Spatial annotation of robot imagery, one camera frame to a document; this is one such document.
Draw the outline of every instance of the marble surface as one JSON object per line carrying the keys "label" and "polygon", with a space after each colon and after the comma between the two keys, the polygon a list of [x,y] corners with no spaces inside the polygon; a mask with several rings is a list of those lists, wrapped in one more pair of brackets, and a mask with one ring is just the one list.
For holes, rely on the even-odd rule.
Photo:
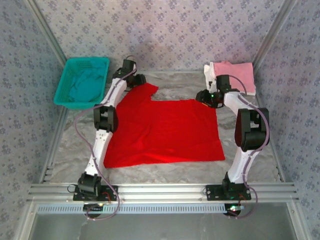
{"label": "marble surface", "polygon": [[[194,99],[206,87],[203,73],[157,73],[146,74],[148,83],[159,87],[153,100]],[[255,97],[247,99],[257,104]],[[170,164],[143,164],[130,167],[104,169],[103,173],[113,184],[124,183],[220,183],[231,167],[235,154],[234,131],[236,116],[223,107],[217,109],[219,137],[225,160],[212,162],[179,162]],[[54,169],[50,182],[77,182],[90,157],[88,146],[76,135],[73,121],[79,113],[70,110],[66,125],[55,155]],[[94,144],[95,128],[93,114],[88,114],[78,122],[80,132]],[[277,164],[271,146],[268,145],[254,160],[248,174],[249,182],[280,181]]]}

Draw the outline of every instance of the aluminum frame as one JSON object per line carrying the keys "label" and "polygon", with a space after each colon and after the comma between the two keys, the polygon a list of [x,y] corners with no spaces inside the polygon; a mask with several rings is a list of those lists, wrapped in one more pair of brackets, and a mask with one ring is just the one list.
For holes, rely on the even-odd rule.
{"label": "aluminum frame", "polygon": [[[292,182],[249,184],[257,191],[259,203],[286,203],[297,239],[312,239],[306,221],[303,218],[296,187]],[[67,191],[69,185],[69,183],[33,184],[27,198],[28,204],[24,209],[14,239],[24,240],[29,238],[39,206],[43,206],[44,204],[47,206],[59,204],[59,206],[65,207],[78,207],[85,204],[86,202],[84,201],[73,201],[73,194]],[[159,207],[168,204],[179,206],[190,204],[216,206],[217,204],[232,203],[232,201],[207,201],[207,197],[202,193],[205,185],[119,184],[118,192],[121,206],[149,206],[150,204]],[[252,200],[247,202],[254,203],[254,195],[252,196]]]}

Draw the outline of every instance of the ventilated strip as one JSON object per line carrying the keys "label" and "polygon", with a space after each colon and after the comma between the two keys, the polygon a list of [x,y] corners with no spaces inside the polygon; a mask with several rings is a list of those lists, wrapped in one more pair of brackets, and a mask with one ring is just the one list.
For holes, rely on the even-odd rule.
{"label": "ventilated strip", "polygon": [[[116,207],[116,204],[105,205],[103,211],[99,213],[111,214],[116,210]],[[226,212],[223,203],[123,204],[120,206],[118,214],[216,214]],[[83,214],[84,212],[83,204],[40,204],[37,213]]]}

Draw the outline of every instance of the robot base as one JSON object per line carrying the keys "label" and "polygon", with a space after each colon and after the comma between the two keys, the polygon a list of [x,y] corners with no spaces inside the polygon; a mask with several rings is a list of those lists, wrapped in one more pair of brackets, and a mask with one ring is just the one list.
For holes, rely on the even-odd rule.
{"label": "robot base", "polygon": [[221,185],[206,185],[208,201],[242,201],[251,200],[251,193],[244,183],[230,182],[228,173],[225,174]]}
{"label": "robot base", "polygon": [[[118,192],[118,186],[112,186]],[[73,193],[73,201],[97,201],[97,202],[113,202],[117,201],[117,196],[107,185],[102,185],[98,196],[91,196],[80,192],[78,186],[75,187]]]}

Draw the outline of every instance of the metal extrusion bar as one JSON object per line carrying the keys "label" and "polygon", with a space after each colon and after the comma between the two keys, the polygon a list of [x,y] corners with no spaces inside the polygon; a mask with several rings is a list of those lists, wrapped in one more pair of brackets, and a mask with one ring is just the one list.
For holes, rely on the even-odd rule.
{"label": "metal extrusion bar", "polygon": [[275,17],[270,29],[268,30],[266,36],[264,37],[261,46],[259,47],[256,55],[253,59],[253,73],[257,73],[258,69],[262,65],[269,49],[271,49],[274,44],[278,33],[280,32],[282,26],[285,24],[291,10],[294,8],[297,0],[285,0]]}
{"label": "metal extrusion bar", "polygon": [[14,233],[14,240],[29,239],[32,226],[35,221],[38,205],[34,202],[26,204],[23,208],[19,224]]}
{"label": "metal extrusion bar", "polygon": [[[72,202],[73,194],[67,191],[70,184],[34,184],[27,200],[37,203]],[[123,204],[183,204],[207,203],[203,193],[206,184],[117,184]],[[289,203],[297,201],[298,195],[292,182],[252,183],[260,203]],[[233,203],[234,201],[213,201],[212,203]]]}
{"label": "metal extrusion bar", "polygon": [[41,178],[41,179],[43,179],[44,183],[50,181],[53,171],[54,171],[54,166],[53,165],[48,166],[46,168],[46,172],[45,172],[44,178]]}
{"label": "metal extrusion bar", "polygon": [[57,149],[59,147],[62,135],[64,133],[65,124],[68,116],[68,109],[66,107],[62,107],[59,119],[57,121],[57,125],[55,126],[55,130],[53,132],[52,140],[50,143],[50,147],[46,156],[46,160],[44,166],[42,168],[42,172],[40,175],[39,183],[48,182],[51,178],[50,173],[47,175],[47,171],[52,169]]}
{"label": "metal extrusion bar", "polygon": [[303,213],[301,204],[299,202],[288,202],[286,205],[288,207],[288,211],[297,239],[313,239],[305,215]]}
{"label": "metal extrusion bar", "polygon": [[[258,106],[265,106],[263,103],[263,100],[261,99],[261,97],[259,96],[259,92],[258,90],[256,91],[256,100],[258,102]],[[276,162],[276,168],[278,169],[278,173],[280,175],[280,179],[282,182],[286,181],[286,177],[285,177],[285,173],[281,167],[281,163],[280,163],[280,157],[278,155],[278,152],[276,151],[276,144],[275,144],[275,140],[272,137],[273,133],[270,131],[270,143],[271,144],[271,150],[272,150],[272,154],[273,154],[273,158],[275,159]]]}
{"label": "metal extrusion bar", "polygon": [[48,44],[52,48],[54,54],[56,55],[57,60],[61,64],[61,66],[65,66],[67,58],[59,46],[57,39],[55,38],[54,34],[52,33],[50,27],[48,26],[43,13],[40,11],[37,3],[35,0],[24,0],[25,4],[29,8],[31,14],[33,15],[34,20],[38,24],[40,30],[42,31],[43,35],[47,39]]}

